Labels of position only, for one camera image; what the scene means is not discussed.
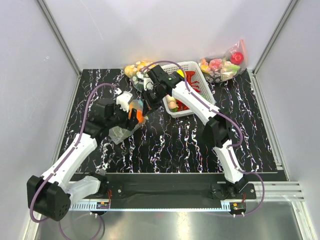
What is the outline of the clear blue-zip food bag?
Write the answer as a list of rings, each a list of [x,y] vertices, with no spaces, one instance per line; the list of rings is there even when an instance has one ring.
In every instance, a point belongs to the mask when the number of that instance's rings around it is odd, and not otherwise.
[[[109,130],[109,137],[118,145],[125,139],[129,138],[136,130],[141,128],[149,119],[147,116],[143,116],[143,101],[140,99],[134,99],[129,104],[128,121],[124,126],[115,126]],[[131,119],[132,110],[136,110],[135,118]]]

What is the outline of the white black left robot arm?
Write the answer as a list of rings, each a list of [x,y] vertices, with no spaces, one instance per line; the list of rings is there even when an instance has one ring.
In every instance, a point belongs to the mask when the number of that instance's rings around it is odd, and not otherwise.
[[[80,132],[59,159],[41,176],[31,176],[27,183],[27,204],[33,222],[62,220],[72,204],[94,195],[108,193],[108,179],[90,173],[74,183],[71,178],[83,161],[100,145],[110,130],[119,127],[134,130],[142,123],[141,112],[131,100],[103,98],[85,107]]]

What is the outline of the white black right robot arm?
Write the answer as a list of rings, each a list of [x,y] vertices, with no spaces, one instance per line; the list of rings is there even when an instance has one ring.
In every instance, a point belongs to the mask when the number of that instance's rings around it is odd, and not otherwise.
[[[239,198],[248,184],[246,173],[241,169],[236,158],[232,142],[232,128],[236,123],[221,109],[207,101],[188,83],[185,72],[168,74],[160,65],[150,64],[141,71],[147,75],[142,91],[144,116],[157,110],[161,100],[167,95],[188,107],[203,123],[202,138],[216,152],[222,165],[225,185],[222,194]]]

